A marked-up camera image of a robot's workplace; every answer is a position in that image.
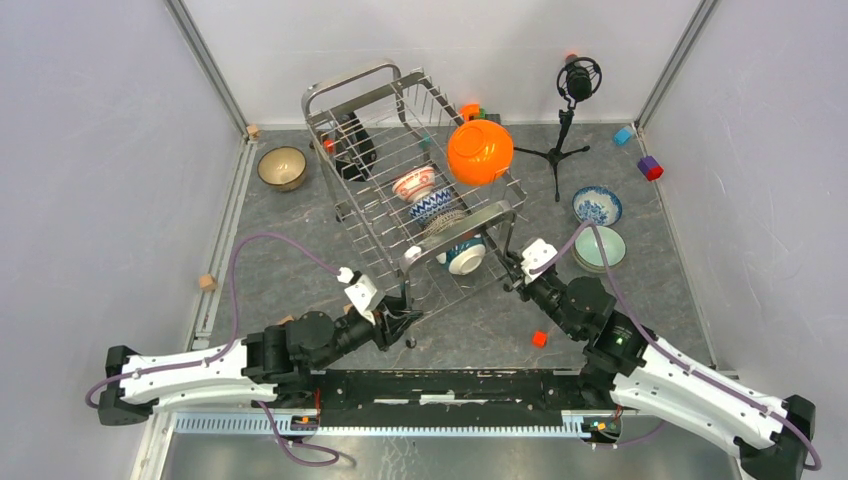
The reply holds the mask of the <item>blue white floral bowl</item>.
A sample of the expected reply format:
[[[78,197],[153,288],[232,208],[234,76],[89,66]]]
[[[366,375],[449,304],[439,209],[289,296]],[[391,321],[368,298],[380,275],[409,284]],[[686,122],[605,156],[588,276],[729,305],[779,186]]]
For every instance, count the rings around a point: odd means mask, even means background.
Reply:
[[[605,227],[617,223],[623,214],[623,206],[618,196],[602,186],[579,189],[572,197],[572,209],[580,222],[591,220],[594,224]]]

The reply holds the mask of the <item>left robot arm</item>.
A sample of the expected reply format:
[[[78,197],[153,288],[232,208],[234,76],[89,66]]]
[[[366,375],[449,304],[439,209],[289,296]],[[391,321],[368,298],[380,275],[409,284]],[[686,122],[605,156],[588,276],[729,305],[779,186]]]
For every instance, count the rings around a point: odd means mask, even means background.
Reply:
[[[385,351],[424,313],[388,296],[370,315],[349,307],[333,318],[309,311],[231,343],[173,355],[110,348],[106,377],[88,403],[104,426],[134,425],[156,411],[215,403],[286,403],[302,407],[313,375],[372,343]]]

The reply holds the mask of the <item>brown glazed bowl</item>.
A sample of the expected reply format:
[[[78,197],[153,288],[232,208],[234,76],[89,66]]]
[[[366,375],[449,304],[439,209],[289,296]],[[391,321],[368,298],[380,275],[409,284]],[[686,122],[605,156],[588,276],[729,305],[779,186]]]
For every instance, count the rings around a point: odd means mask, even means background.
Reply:
[[[278,191],[295,190],[307,176],[306,156],[291,146],[272,149],[259,160],[257,174],[265,185]]]

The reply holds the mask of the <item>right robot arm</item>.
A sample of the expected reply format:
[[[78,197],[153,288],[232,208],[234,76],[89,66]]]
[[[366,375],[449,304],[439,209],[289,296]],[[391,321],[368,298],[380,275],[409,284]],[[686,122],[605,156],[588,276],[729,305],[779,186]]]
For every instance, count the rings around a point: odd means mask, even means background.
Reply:
[[[753,479],[798,479],[811,458],[815,406],[756,392],[694,361],[616,308],[602,282],[563,282],[554,267],[508,252],[499,258],[512,288],[568,338],[584,345],[577,392],[591,408],[620,406],[696,434],[736,458]]]

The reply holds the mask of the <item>steel two-tier dish rack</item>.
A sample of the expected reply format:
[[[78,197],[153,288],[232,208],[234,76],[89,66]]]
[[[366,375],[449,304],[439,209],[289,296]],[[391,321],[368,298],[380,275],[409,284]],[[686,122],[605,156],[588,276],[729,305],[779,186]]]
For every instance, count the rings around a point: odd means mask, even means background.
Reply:
[[[424,71],[376,61],[310,86],[301,108],[336,218],[385,295],[381,348],[507,279],[525,193],[509,173],[471,186],[451,172],[463,120]]]

